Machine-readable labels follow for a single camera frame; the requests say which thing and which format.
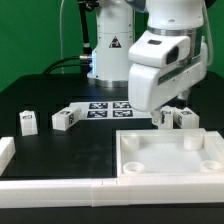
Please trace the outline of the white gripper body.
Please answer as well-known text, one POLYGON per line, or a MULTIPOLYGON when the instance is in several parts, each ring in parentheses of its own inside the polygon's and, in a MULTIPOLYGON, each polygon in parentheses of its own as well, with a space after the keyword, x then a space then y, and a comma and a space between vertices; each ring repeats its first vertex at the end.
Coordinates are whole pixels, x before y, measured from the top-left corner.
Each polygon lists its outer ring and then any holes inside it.
POLYGON ((188 36, 162 36, 145 31, 130 48, 128 99, 139 111, 151 112, 201 81, 207 72, 208 49, 199 44, 192 62, 188 36))

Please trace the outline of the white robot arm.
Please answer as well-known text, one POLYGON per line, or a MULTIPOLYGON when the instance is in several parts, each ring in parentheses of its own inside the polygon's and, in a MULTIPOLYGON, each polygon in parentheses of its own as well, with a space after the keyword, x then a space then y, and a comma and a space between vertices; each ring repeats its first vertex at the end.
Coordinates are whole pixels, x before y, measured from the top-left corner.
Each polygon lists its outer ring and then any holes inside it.
POLYGON ((165 122, 161 107, 200 82, 213 61, 207 9, 217 0, 78 0, 96 12, 88 80, 126 85, 132 108, 165 122))

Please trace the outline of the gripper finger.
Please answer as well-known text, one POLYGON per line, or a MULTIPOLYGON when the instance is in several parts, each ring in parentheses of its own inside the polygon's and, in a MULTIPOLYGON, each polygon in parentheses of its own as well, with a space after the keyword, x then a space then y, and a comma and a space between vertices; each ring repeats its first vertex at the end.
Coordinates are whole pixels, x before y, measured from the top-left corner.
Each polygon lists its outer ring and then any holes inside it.
POLYGON ((160 111, 158 110, 154 110, 151 112, 151 115, 152 115, 152 124, 154 126, 157 126, 159 127, 162 123, 162 114, 160 111))

